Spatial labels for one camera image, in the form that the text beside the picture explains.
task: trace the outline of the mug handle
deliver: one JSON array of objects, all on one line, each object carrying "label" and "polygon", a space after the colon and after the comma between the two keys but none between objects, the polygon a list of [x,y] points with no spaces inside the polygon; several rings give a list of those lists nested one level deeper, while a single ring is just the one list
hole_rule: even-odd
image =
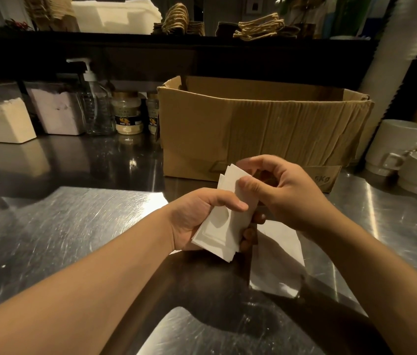
[{"label": "mug handle", "polygon": [[[397,160],[401,160],[402,162],[401,162],[401,165],[400,166],[392,166],[392,167],[387,167],[386,166],[386,163],[388,162],[388,160],[389,159],[391,159],[391,158],[395,158],[395,159],[397,159]],[[392,170],[399,170],[400,168],[401,168],[401,166],[403,165],[403,163],[404,163],[404,161],[406,160],[406,157],[405,156],[401,156],[401,155],[399,155],[399,154],[396,154],[396,153],[389,153],[387,156],[386,156],[386,158],[384,159],[384,162],[383,162],[383,168],[386,168],[386,169],[392,169]]]}]

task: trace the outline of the scratched metal surface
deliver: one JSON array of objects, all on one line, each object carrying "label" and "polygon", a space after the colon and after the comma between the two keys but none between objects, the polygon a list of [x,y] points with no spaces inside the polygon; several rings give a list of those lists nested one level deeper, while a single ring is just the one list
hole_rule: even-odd
[{"label": "scratched metal surface", "polygon": [[[201,186],[215,184],[164,178],[161,150],[146,136],[0,144],[0,302]],[[417,268],[417,196],[342,171],[329,198]],[[301,244],[309,276],[295,300],[250,290],[249,257],[170,255],[103,354],[387,352],[328,257]]]}]

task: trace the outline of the cardboard box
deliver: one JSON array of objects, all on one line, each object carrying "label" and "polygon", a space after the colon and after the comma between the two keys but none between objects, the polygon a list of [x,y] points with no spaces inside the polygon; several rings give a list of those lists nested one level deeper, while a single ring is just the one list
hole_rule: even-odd
[{"label": "cardboard box", "polygon": [[164,175],[217,181],[231,163],[274,154],[324,192],[355,155],[373,102],[347,89],[211,77],[158,87]]}]

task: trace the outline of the jar lid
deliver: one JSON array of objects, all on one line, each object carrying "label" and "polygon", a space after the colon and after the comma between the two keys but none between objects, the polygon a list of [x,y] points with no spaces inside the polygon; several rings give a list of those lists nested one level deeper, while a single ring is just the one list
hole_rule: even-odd
[{"label": "jar lid", "polygon": [[137,91],[113,91],[111,95],[114,98],[138,98]]}]

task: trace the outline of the black shelf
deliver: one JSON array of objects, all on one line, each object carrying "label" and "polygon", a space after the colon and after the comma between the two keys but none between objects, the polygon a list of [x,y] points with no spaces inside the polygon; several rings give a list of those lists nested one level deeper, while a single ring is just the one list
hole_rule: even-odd
[{"label": "black shelf", "polygon": [[357,89],[376,41],[0,31],[0,79],[51,80],[81,72],[102,79],[165,81],[175,75],[264,79]]}]

